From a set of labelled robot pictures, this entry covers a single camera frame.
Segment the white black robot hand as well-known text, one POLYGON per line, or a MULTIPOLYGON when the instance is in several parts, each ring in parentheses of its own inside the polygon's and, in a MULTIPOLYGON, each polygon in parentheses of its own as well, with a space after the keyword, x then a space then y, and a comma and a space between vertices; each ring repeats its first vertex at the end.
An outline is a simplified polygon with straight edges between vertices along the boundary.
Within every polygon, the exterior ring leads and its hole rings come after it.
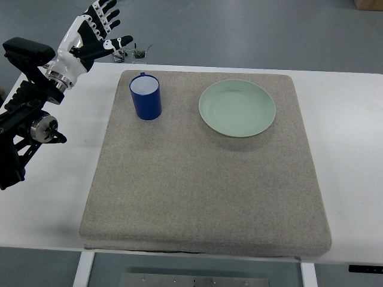
POLYGON ((123 36, 108 39, 120 24, 117 1, 95 1, 77 16, 57 49, 57 57, 46 72, 47 78, 62 90, 75 86, 80 75, 91 70, 94 61, 115 53, 133 41, 123 36))

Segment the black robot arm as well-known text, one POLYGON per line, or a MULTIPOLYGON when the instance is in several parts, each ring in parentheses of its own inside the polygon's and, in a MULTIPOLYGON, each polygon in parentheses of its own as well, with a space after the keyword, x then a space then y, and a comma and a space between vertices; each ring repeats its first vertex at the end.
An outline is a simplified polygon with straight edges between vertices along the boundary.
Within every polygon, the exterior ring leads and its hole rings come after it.
POLYGON ((42 144, 65 143, 57 119, 43 110, 45 103, 60 104, 66 87, 48 79, 41 67, 55 57, 38 42, 15 37, 3 44, 5 57, 26 79, 4 105, 1 114, 1 189, 25 179, 25 167, 42 144))

